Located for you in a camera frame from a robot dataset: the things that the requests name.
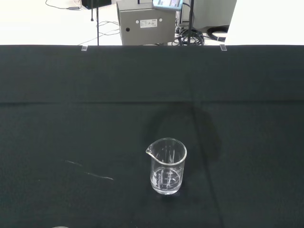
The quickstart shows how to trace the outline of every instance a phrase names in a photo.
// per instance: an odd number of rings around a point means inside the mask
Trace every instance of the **black tablecloth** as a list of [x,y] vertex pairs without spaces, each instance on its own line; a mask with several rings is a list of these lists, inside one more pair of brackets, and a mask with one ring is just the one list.
[[[0,47],[0,227],[302,228],[302,53]],[[188,150],[173,196],[163,137]]]

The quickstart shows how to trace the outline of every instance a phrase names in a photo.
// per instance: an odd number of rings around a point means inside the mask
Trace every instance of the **metal stand pole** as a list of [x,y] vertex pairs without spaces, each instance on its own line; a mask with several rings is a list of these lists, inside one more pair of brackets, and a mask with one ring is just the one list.
[[190,42],[191,42],[191,33],[193,26],[193,9],[194,9],[194,0],[191,0],[190,15],[189,15],[189,30],[188,30],[188,46],[190,46]]
[[99,15],[98,15],[99,1],[97,0],[96,16],[97,16],[97,45],[99,46]]
[[91,9],[92,9],[92,18],[91,18],[91,21],[93,21],[93,0],[91,0]]

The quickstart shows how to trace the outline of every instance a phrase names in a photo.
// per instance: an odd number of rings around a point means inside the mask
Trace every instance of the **glass beaker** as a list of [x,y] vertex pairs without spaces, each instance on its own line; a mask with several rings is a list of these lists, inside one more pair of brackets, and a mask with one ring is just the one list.
[[182,182],[187,149],[172,138],[159,139],[152,143],[146,153],[151,158],[151,185],[164,195],[176,193]]

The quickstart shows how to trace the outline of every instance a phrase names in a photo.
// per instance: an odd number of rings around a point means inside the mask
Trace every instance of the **black box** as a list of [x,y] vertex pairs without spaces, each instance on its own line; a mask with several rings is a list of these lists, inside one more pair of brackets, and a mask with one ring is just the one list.
[[108,6],[112,4],[112,0],[81,0],[82,5],[89,10],[92,8],[91,1],[93,1],[93,8],[97,8],[97,4],[99,7]]

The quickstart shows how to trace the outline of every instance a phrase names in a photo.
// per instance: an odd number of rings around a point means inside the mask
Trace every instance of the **beaker rim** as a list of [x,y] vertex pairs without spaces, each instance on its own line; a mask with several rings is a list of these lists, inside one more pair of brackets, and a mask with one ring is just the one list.
[[[184,157],[183,157],[180,161],[178,161],[177,163],[165,163],[165,162],[162,162],[162,161],[158,160],[157,158],[155,158],[154,155],[153,155],[151,152],[148,152],[148,151],[150,151],[149,148],[150,148],[152,145],[154,145],[154,144],[156,144],[156,143],[158,143],[158,142],[160,142],[160,141],[165,141],[165,140],[173,140],[173,141],[176,141],[177,143],[179,143],[179,144],[181,144],[181,145],[183,146],[183,148],[184,148],[184,150],[185,150],[185,155],[184,155]],[[148,147],[148,149],[146,150],[146,153],[149,154],[151,157],[153,157],[153,159],[156,160],[158,163],[160,163],[160,164],[162,164],[162,165],[168,165],[168,166],[173,166],[173,165],[181,164],[181,163],[186,159],[186,157],[187,157],[187,149],[186,149],[185,145],[184,145],[181,141],[179,141],[179,140],[177,140],[177,139],[173,139],[173,138],[162,138],[162,139],[156,140],[155,142],[153,142],[153,143]]]

